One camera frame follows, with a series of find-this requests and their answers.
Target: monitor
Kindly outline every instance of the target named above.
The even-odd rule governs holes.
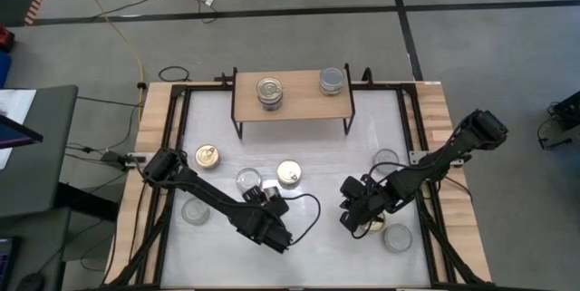
[[[0,150],[42,142],[43,136],[0,114]]]

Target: gray desk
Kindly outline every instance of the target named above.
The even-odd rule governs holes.
[[[35,273],[64,245],[71,211],[55,209],[20,218],[0,219],[0,238],[20,237],[8,291],[16,289],[26,275]],[[44,290],[60,290],[63,276],[63,252],[43,268]]]
[[[69,85],[36,92],[24,126],[42,134],[43,142],[14,148],[0,170],[0,218],[70,207],[116,220],[117,204],[59,182],[78,90]]]

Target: black metal frame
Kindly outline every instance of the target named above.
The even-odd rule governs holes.
[[[346,119],[343,119],[344,134],[348,135],[348,133],[351,131],[351,126],[353,126],[353,120],[354,120],[354,114],[356,114],[356,108],[354,107],[353,81],[351,80],[351,70],[350,70],[348,63],[346,63],[344,65],[344,70],[346,71],[346,81],[348,83],[348,90],[349,90],[349,93],[351,96],[351,109],[353,111],[353,114],[351,115],[351,118],[350,118],[348,123],[346,123]],[[239,139],[242,139],[242,134],[244,132],[244,123],[237,122],[236,117],[235,117],[236,116],[236,77],[237,77],[237,68],[234,67],[234,72],[232,74],[231,79],[225,78],[224,74],[222,73],[222,76],[219,78],[219,80],[223,79],[222,80],[223,83],[226,83],[226,81],[232,82],[232,86],[231,86],[231,88],[232,88],[231,119],[232,119],[232,122],[234,123],[234,127],[236,127],[237,137]]]
[[[377,83],[372,78],[372,71],[370,68],[365,69],[365,71],[362,75],[362,83],[352,83],[350,80],[350,68],[348,66],[348,63],[344,66],[344,69],[348,73],[349,85],[351,87],[350,91],[351,91],[353,115],[354,115],[354,100],[352,97],[353,91],[395,91],[397,93],[397,100],[399,103],[399,112],[401,115],[401,124],[402,124],[402,128],[403,128],[403,135],[404,135],[404,139],[405,139],[405,144],[406,144],[408,150],[414,150],[413,140],[412,140],[412,136],[411,136],[411,126],[409,124],[409,117],[407,114],[407,107],[406,107],[405,98],[404,98],[405,93],[407,93],[409,95],[410,100],[411,100],[411,107],[412,107],[412,111],[413,111],[413,116],[415,118],[417,131],[419,134],[420,146],[423,150],[428,150],[427,138],[425,136],[425,132],[423,129],[423,122],[422,122],[422,117],[421,117],[421,109],[419,106],[417,89],[416,89],[416,86],[414,83]],[[176,110],[176,106],[177,106],[178,97],[180,97],[181,95],[183,96],[183,105],[181,107],[179,127],[178,127],[178,135],[177,135],[177,140],[176,140],[176,144],[175,144],[175,149],[181,150],[181,147],[182,147],[181,143],[183,142],[184,131],[185,131],[185,128],[187,126],[187,120],[188,120],[187,114],[189,112],[191,94],[193,92],[212,92],[212,91],[213,92],[214,91],[222,91],[223,92],[223,91],[226,91],[226,92],[232,92],[232,99],[234,99],[234,97],[235,97],[235,75],[237,74],[237,68],[234,68],[233,73],[234,74],[231,77],[227,77],[222,73],[220,77],[216,78],[215,80],[217,82],[222,82],[220,85],[205,85],[205,86],[196,85],[196,86],[194,86],[194,85],[185,85],[185,84],[175,84],[172,86],[171,95],[169,98],[168,115],[167,115],[167,118],[165,121],[165,128],[164,128],[163,137],[161,140],[161,148],[169,147],[169,137],[170,137],[172,126],[173,126],[173,120],[174,120],[174,116],[175,116],[175,110]],[[232,121],[235,123],[235,120],[233,118],[233,109],[234,109],[233,105],[234,105],[234,101],[232,101]],[[346,121],[344,121],[343,124],[344,124],[344,128],[349,131],[351,128],[351,125],[352,125],[352,119],[348,124],[346,124]],[[238,136],[241,133],[242,129],[243,128],[241,125],[240,125],[239,129],[237,128]],[[444,234],[444,236],[446,238],[447,235],[445,233],[445,225],[443,222],[440,202],[439,202],[438,194],[436,192],[434,192],[435,191],[434,188],[435,188],[434,185],[432,185],[432,186],[430,185],[430,194],[431,194],[431,201],[432,201],[431,205],[433,206],[435,218],[437,219],[437,223],[438,223],[439,227],[441,228],[442,233]],[[151,200],[151,206],[150,206],[149,212],[148,212],[148,221],[147,221],[147,225],[145,227],[146,234],[149,233],[148,231],[151,230],[151,228],[154,224],[154,218],[157,217],[157,214],[158,214],[157,208],[159,206],[159,198],[160,198],[160,191],[158,189],[157,190],[154,189],[153,195],[152,195],[152,200]],[[174,200],[174,193],[169,192],[167,195],[167,198],[166,198],[166,202],[171,203],[171,206],[172,206],[173,200]],[[422,194],[420,194],[418,196],[418,198],[416,199],[418,210],[420,207],[420,202],[424,202],[424,200],[425,199],[422,196]],[[432,286],[434,286],[437,283],[439,283],[439,278],[438,278],[437,268],[436,268],[436,264],[435,264],[435,256],[433,253],[433,245],[431,243],[430,232],[427,230],[427,228],[422,223],[420,224],[420,230],[421,230],[421,236],[423,238],[423,245],[425,247],[425,256],[426,256],[426,260],[427,260],[427,269],[429,272],[430,284]],[[161,282],[161,274],[162,274],[162,270],[163,270],[165,253],[166,253],[166,249],[167,249],[168,235],[169,235],[169,226],[167,226],[163,230],[163,232],[161,233],[161,236],[160,236],[159,253],[157,255],[157,261],[155,264],[153,285],[160,285],[160,282]],[[449,263],[449,268],[448,268],[447,263],[449,262],[449,260],[446,258],[445,254],[443,254],[443,257],[445,260],[445,268],[446,268],[446,271],[448,272],[448,274],[447,274],[448,281],[455,282],[454,280],[450,279],[450,276],[454,276],[454,269],[452,268],[450,263]],[[143,278],[144,278],[144,274],[145,274],[145,268],[147,266],[147,260],[148,259],[145,257],[145,259],[142,261],[140,267],[138,268],[137,279],[135,280],[135,283],[137,285],[143,284]]]

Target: small wooden table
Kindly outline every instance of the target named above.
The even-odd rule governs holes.
[[[416,85],[429,149],[436,150],[440,148],[453,131],[441,84],[439,82],[404,83],[415,83]],[[188,82],[188,84],[220,85],[221,82]],[[154,82],[150,85],[139,126],[139,133],[137,134],[135,151],[156,152],[159,149],[167,117],[171,85],[171,82]],[[420,149],[411,102],[406,102],[406,104],[411,126],[411,135],[416,143],[415,149]],[[180,112],[180,108],[181,104],[178,102],[176,111]],[[171,133],[169,142],[170,146],[175,143],[178,125],[179,116],[176,115],[174,116],[174,128]],[[467,186],[462,169],[451,169],[449,171],[449,177],[460,182],[464,186]],[[143,186],[144,184],[139,173],[132,170],[127,178],[117,221],[118,227],[115,252],[114,258],[111,262],[111,270],[106,279],[107,283],[111,282],[122,271],[129,262],[131,254],[133,254],[141,244],[151,199],[151,188],[145,186],[143,190],[143,200],[138,208]],[[490,276],[488,264],[481,245],[478,224],[475,219],[475,213],[471,206],[469,196],[465,191],[445,182],[441,184],[439,196],[449,242],[476,275],[489,281]],[[159,202],[158,213],[160,213],[160,209],[164,203],[162,200],[163,199]],[[136,231],[136,235],[134,247],[131,249],[133,231]],[[445,281],[445,267],[443,265],[443,257],[439,244],[434,238],[432,238],[432,244],[439,279],[440,281]],[[155,267],[155,259],[157,258],[158,246],[159,239],[150,250],[144,278],[145,283],[151,283],[153,281],[153,271]]]

